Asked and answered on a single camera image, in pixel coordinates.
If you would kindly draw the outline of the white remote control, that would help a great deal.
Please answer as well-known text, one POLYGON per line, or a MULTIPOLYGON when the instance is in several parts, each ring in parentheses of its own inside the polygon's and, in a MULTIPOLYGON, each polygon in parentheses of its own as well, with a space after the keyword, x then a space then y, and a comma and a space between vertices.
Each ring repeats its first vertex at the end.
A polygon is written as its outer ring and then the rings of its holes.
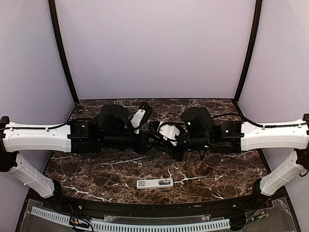
POLYGON ((163 188, 171 188, 172 186, 159 186, 160 180, 170 180, 170 182, 174 185, 172 178, 165 179, 148 179, 148 180, 137 180, 136 187, 137 189, 163 189, 163 188))

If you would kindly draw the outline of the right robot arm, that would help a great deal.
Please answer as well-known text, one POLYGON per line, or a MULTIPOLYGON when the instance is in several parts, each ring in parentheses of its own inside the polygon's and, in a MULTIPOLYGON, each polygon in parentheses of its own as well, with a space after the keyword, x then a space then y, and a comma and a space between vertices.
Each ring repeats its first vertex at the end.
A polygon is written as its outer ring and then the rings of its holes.
POLYGON ((256 210, 279 188, 297 175, 309 172, 309 115, 302 119, 277 124, 258 124, 245 117, 241 121, 226 121, 216 126, 205 107, 192 107, 184 111, 179 125, 161 124, 158 132, 172 144, 171 152, 177 156, 184 151, 212 151, 214 153, 240 153, 262 148, 292 148, 291 154, 275 170, 257 180, 253 194, 246 205, 256 210))

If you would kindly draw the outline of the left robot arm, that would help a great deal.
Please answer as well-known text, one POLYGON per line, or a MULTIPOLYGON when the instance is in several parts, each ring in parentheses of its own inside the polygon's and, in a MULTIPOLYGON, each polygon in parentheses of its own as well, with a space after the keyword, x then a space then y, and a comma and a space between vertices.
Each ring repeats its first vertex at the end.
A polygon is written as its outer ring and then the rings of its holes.
POLYGON ((143 103, 134 116, 117 104, 105 105, 95 118, 73 119, 58 125, 23 125, 0 119, 0 171, 15 176, 58 211, 68 207, 61 185, 37 171, 20 154, 22 150, 97 153, 103 149, 131 149, 144 154, 154 147, 141 127, 153 112, 143 103))

